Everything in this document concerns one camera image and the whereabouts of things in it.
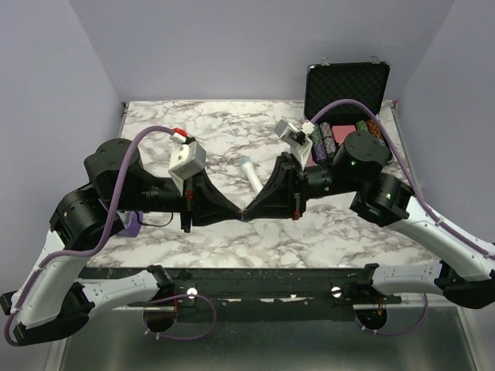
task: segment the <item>black case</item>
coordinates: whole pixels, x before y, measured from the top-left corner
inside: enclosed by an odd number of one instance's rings
[[[308,67],[304,117],[312,119],[327,104],[339,99],[354,99],[378,114],[387,86],[390,64],[387,62],[314,64]],[[317,122],[336,125],[355,125],[370,118],[360,108],[349,104],[332,109]],[[333,154],[327,154],[329,161]]]

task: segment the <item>white tube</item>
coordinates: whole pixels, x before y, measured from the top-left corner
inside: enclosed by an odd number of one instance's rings
[[[253,187],[253,190],[258,194],[263,189],[263,185],[258,178],[258,174],[256,174],[256,171],[254,170],[253,162],[249,157],[243,157],[239,160],[239,165],[241,166],[241,171],[249,180],[251,187]]]

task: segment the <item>marble tabletop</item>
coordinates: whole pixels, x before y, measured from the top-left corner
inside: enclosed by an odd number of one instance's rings
[[[233,203],[245,207],[253,198],[250,183],[238,167],[239,158],[250,156],[261,182],[273,170],[275,158],[288,145],[273,132],[275,124],[303,122],[299,101],[166,101],[130,104],[122,130],[133,139],[150,125],[185,129],[207,150],[207,173],[212,183]],[[391,112],[382,104],[382,123],[402,153]],[[171,142],[154,133],[139,145],[145,168],[157,176],[169,176]],[[394,160],[385,168],[401,179]],[[88,264],[90,267],[362,267],[367,263],[416,264],[435,257],[409,238],[362,220],[349,210],[353,193],[310,200],[303,218],[225,221],[179,228],[177,217],[163,228],[143,227],[136,238],[112,237]],[[145,215],[145,222],[163,224],[167,213]]]

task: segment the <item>gray wall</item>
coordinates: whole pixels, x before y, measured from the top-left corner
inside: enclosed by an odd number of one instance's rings
[[[411,78],[399,121],[427,201],[495,242],[495,2],[458,0]]]
[[[67,0],[2,2],[0,292],[22,284],[49,218],[87,181],[83,160],[118,132],[121,105]],[[5,317],[0,316],[3,327]],[[47,345],[0,341],[1,369],[43,369]]]
[[[302,99],[306,67],[392,63],[398,98],[453,0],[71,0],[126,100]]]

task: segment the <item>purple cable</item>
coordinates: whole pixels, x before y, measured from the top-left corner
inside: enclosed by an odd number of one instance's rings
[[[380,131],[381,133],[383,134],[383,136],[385,137],[385,139],[387,140],[388,144],[390,145],[390,149],[392,150],[392,153],[394,154],[395,158],[397,159],[399,165],[401,166],[402,168],[402,171],[404,172],[405,174],[405,177],[407,178],[407,180],[409,181],[409,184],[411,185],[412,189],[415,191],[415,196],[416,198],[418,199],[419,201],[419,204],[422,206],[423,210],[427,212],[428,215],[430,215],[430,217],[435,221],[435,223],[437,223],[438,225],[440,225],[444,230],[446,230],[447,232],[449,232],[450,234],[452,234],[454,237],[456,237],[457,239],[461,240],[462,242],[464,242],[467,246],[471,247],[472,249],[478,251],[479,253],[483,254],[484,257],[487,257],[487,258],[490,258],[492,260],[495,260],[495,255],[490,255],[490,252],[489,251],[486,251],[485,249],[483,249],[481,246],[478,246],[476,243],[474,243],[473,241],[469,240],[468,238],[464,237],[461,233],[457,232],[456,230],[454,230],[451,226],[449,226],[447,223],[445,222],[440,222],[440,217],[437,216],[433,210],[430,208],[430,206],[428,205],[428,203],[426,203],[425,199],[423,198],[421,192],[419,191],[419,187],[416,185],[416,182],[414,180],[414,178],[411,176],[411,174],[409,174],[409,171],[408,171],[408,167],[407,165],[405,164],[405,160],[402,159],[402,157],[399,155],[399,152],[398,150],[396,149],[396,147],[394,146],[394,142],[392,141],[392,139],[390,138],[390,136],[388,135],[388,133],[385,131],[385,128],[384,126],[381,124],[380,120],[378,120],[378,117],[376,117],[373,112],[370,111],[370,109],[368,107],[366,107],[364,104],[362,104],[361,102],[357,101],[357,100],[354,100],[354,99],[341,99],[341,100],[336,100],[330,104],[328,104],[327,106],[325,106],[322,110],[320,110],[316,115],[315,117],[313,117],[311,119],[311,122],[313,124],[316,124],[316,122],[324,115],[326,114],[328,111],[330,111],[331,109],[337,107],[337,106],[340,106],[342,104],[352,104],[353,106],[357,106],[359,107],[361,110],[363,110],[369,117],[371,120],[373,120],[377,125],[378,127],[380,128]]]
[[[361,327],[361,329],[365,332],[369,332],[370,334],[374,335],[379,335],[379,336],[399,336],[399,335],[405,335],[408,334],[409,332],[413,332],[416,330],[419,326],[423,324],[423,322],[426,320],[426,317],[428,317],[428,297],[426,294],[423,294],[423,300],[425,301],[425,308],[423,309],[423,314],[421,318],[416,322],[415,325],[411,326],[410,328],[407,328],[405,330],[401,331],[395,331],[395,332],[382,332],[378,330],[372,330],[371,328],[367,328],[366,326],[363,325],[363,323],[360,321],[360,319],[357,317],[357,313],[354,312],[354,319],[356,320],[356,323]]]
[[[98,254],[103,249],[103,247],[105,246],[105,244],[108,241],[108,238],[110,237],[113,219],[114,219],[114,216],[117,212],[118,200],[121,197],[121,191],[122,191],[122,186],[124,184],[125,174],[127,173],[127,169],[129,167],[129,164],[131,163],[132,154],[134,153],[135,149],[138,147],[139,142],[146,135],[152,133],[153,131],[161,131],[163,133],[167,133],[170,135],[174,134],[174,130],[172,130],[170,128],[165,128],[163,126],[150,126],[149,128],[142,130],[136,136],[136,138],[134,138],[134,140],[131,142],[128,150],[125,152],[125,156],[124,156],[124,159],[122,160],[121,168],[118,171],[117,181],[115,182],[114,193],[111,197],[110,207],[108,208],[107,221],[105,222],[103,233],[101,234],[101,238],[98,241],[98,244],[96,245],[96,247],[93,250],[88,250],[88,251],[73,251],[73,250],[65,251],[64,250],[64,251],[57,251],[56,253],[52,253],[52,254],[46,256],[39,263],[39,268],[42,268],[42,270],[38,270],[38,271],[33,272],[31,277],[29,277],[28,281],[26,282],[24,289],[22,290],[22,293],[19,296],[19,300],[15,304],[16,307],[12,308],[14,310],[14,312],[11,312],[11,314],[7,318],[7,322],[5,323],[3,335],[5,337],[6,342],[9,345],[19,346],[19,344],[17,342],[13,341],[12,338],[10,337],[10,326],[14,322],[15,313],[17,312],[17,309],[22,307],[24,300],[26,299],[29,291],[31,290],[34,283],[36,282],[37,277],[43,271],[43,268],[46,267],[46,265],[48,265],[48,263],[50,261],[52,261],[53,259],[55,259],[57,257],[92,257],[92,256]]]
[[[148,322],[146,321],[146,318],[143,315],[142,321],[145,324],[146,331],[153,334],[153,335],[157,335],[160,338],[176,340],[179,342],[193,342],[195,340],[200,340],[200,339],[206,338],[213,331],[213,329],[215,328],[215,325],[217,324],[217,310],[215,309],[215,305],[213,304],[213,302],[209,298],[207,298],[206,296],[202,296],[199,294],[181,294],[181,295],[171,296],[169,298],[163,298],[163,299],[148,301],[146,304],[160,304],[160,303],[165,303],[167,301],[174,301],[176,299],[184,299],[184,298],[189,298],[189,297],[195,297],[195,298],[202,299],[211,307],[211,311],[213,313],[213,320],[211,321],[210,327],[205,332],[203,332],[200,335],[189,336],[189,337],[164,335],[161,332],[153,332],[149,329]]]

